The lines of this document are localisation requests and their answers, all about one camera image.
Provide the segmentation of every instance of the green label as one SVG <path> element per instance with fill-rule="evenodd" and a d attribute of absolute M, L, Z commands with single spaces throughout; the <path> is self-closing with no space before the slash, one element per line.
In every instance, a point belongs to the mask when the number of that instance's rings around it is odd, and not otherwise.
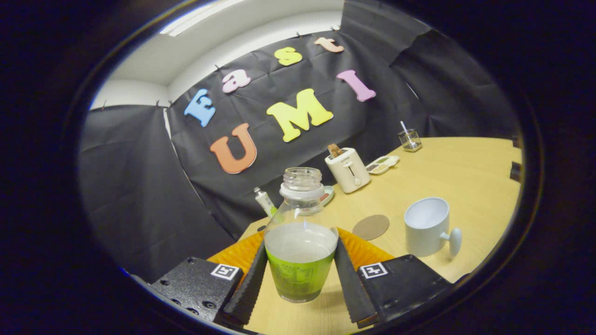
<path fill-rule="evenodd" d="M 293 263 L 271 255 L 266 247 L 265 251 L 278 293 L 292 302 L 302 302 L 301 300 L 323 288 L 335 254 L 333 251 L 329 256 L 314 262 Z"/>

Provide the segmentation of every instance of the screw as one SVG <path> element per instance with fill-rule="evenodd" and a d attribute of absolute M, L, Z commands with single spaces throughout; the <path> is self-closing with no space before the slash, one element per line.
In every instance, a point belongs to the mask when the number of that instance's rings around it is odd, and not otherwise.
<path fill-rule="evenodd" d="M 209 308 L 209 309 L 213 309 L 213 308 L 216 308 L 216 307 L 217 307 L 217 306 L 216 306 L 214 303 L 212 303 L 211 301 L 204 301 L 204 302 L 203 302 L 203 306 L 205 306 L 205 307 L 207 307 L 207 308 Z"/>

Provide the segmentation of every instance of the black backdrop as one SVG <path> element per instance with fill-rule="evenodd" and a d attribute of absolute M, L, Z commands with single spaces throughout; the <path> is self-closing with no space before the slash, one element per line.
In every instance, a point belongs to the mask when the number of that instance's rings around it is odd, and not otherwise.
<path fill-rule="evenodd" d="M 233 243 L 178 164 L 163 108 L 89 113 L 79 180 L 95 237 L 121 267 L 148 283 L 186 257 L 205 259 Z"/>
<path fill-rule="evenodd" d="M 375 38 L 383 31 L 391 33 Z M 326 51 L 314 44 L 320 37 L 333 38 L 345 50 Z M 301 53 L 302 61 L 278 63 L 273 54 L 286 46 Z M 237 69 L 246 70 L 252 81 L 231 94 L 222 92 L 223 77 Z M 336 79 L 350 69 L 376 97 L 359 102 L 352 89 Z M 295 106 L 296 94 L 306 88 L 314 89 L 334 116 L 285 143 L 279 124 L 265 112 L 277 102 Z M 184 115 L 199 89 L 209 90 L 216 108 L 206 127 Z M 400 120 L 422 137 L 511 138 L 516 128 L 513 110 L 496 82 L 455 42 L 390 6 L 351 1 L 344 6 L 340 31 L 296 37 L 244 55 L 198 82 L 168 112 L 182 167 L 235 239 L 249 223 L 264 217 L 254 187 L 281 203 L 278 192 L 285 168 L 312 166 L 321 169 L 324 184 L 335 183 L 324 163 L 328 144 L 355 148 L 367 164 L 400 146 Z M 209 147 L 228 136 L 231 152 L 243 157 L 245 151 L 231 131 L 245 122 L 257 157 L 252 166 L 230 175 Z"/>

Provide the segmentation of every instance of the cork coaster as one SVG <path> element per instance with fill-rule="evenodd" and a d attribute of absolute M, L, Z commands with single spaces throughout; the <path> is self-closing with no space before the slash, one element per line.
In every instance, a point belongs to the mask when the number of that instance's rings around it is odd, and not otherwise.
<path fill-rule="evenodd" d="M 352 229 L 352 233 L 368 241 L 383 235 L 387 228 L 389 228 L 389 218 L 378 214 L 360 220 Z"/>

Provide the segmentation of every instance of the glass cup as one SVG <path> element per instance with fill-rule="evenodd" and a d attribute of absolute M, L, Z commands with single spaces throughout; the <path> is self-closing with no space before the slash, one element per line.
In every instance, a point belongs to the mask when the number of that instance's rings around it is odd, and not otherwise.
<path fill-rule="evenodd" d="M 325 216 L 321 171 L 312 167 L 285 170 L 280 194 L 284 202 L 265 228 L 265 251 L 279 295 L 293 303 L 320 293 L 337 247 L 334 222 Z"/>
<path fill-rule="evenodd" d="M 295 222 L 267 237 L 271 242 L 265 250 L 278 294 L 293 303 L 314 300 L 331 268 L 337 236 L 323 226 Z"/>
<path fill-rule="evenodd" d="M 420 141 L 420 137 L 418 137 L 418 133 L 415 130 L 408 129 L 407 134 L 402 131 L 398 136 L 405 151 L 413 153 L 422 148 L 422 141 Z"/>

